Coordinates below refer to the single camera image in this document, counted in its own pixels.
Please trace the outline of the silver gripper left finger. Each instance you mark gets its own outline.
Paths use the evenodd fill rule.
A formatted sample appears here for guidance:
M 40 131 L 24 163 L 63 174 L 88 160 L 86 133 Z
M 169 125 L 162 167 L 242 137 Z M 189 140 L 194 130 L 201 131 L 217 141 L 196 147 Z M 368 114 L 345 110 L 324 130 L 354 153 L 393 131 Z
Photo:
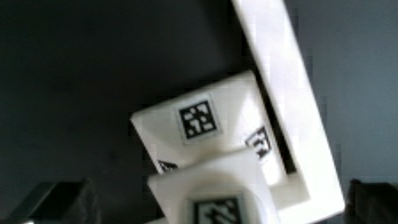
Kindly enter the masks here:
M 102 209 L 93 181 L 41 182 L 6 224 L 102 224 Z

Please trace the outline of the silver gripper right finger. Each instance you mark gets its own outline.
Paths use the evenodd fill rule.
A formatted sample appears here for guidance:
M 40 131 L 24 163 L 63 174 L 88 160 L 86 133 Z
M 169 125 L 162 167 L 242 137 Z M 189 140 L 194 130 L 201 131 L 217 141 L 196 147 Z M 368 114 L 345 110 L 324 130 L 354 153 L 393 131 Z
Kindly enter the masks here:
M 398 224 L 398 187 L 388 183 L 351 181 L 345 224 Z

